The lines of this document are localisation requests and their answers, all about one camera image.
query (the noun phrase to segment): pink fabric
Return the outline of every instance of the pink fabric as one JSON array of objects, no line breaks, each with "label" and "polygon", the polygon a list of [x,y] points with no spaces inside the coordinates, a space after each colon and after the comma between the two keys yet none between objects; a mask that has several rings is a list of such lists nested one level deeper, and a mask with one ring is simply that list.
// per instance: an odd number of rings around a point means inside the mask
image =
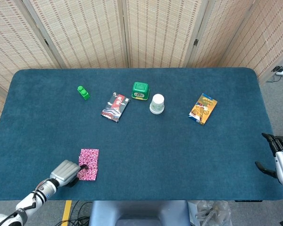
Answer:
[{"label": "pink fabric", "polygon": [[79,165],[86,164],[88,169],[78,172],[77,176],[80,180],[95,180],[98,173],[98,149],[81,149],[79,156]]}]

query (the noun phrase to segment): green block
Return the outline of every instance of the green block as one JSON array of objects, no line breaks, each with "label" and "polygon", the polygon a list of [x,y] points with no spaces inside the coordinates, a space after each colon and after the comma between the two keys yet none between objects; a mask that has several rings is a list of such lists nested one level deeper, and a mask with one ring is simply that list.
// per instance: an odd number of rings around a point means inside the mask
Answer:
[{"label": "green block", "polygon": [[82,97],[83,97],[85,100],[87,100],[87,99],[90,98],[89,93],[84,89],[83,86],[79,86],[79,87],[77,88],[77,91],[79,91],[79,93],[82,95]]},{"label": "green block", "polygon": [[138,100],[148,100],[149,93],[150,93],[150,89],[147,83],[136,81],[133,84],[132,94],[131,94],[132,98]]}]

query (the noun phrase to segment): yellow tape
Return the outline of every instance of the yellow tape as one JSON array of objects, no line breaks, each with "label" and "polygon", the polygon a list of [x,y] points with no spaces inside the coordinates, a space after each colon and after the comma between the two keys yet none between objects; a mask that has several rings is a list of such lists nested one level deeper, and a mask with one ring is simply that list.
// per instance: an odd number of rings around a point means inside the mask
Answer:
[{"label": "yellow tape", "polygon": [[[62,221],[69,220],[71,200],[66,200]],[[64,222],[61,226],[67,226],[68,222]]]}]

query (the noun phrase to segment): book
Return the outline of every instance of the book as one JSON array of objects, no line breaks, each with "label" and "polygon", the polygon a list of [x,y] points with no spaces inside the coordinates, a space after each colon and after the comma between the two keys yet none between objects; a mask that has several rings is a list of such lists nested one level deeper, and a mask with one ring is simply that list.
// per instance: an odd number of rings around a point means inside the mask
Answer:
[{"label": "book", "polygon": [[118,122],[129,102],[130,99],[114,92],[110,100],[107,102],[106,107],[103,109],[101,116]]},{"label": "book", "polygon": [[203,93],[189,113],[189,118],[201,125],[204,125],[216,104],[216,100]]}]

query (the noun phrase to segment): white paper cup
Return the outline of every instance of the white paper cup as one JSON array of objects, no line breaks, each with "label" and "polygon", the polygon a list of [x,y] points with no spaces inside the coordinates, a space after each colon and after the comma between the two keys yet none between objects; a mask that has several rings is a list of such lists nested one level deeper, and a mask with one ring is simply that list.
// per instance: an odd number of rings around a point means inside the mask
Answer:
[{"label": "white paper cup", "polygon": [[155,94],[152,98],[152,102],[150,104],[150,111],[153,114],[160,114],[164,111],[164,96],[161,94]]}]

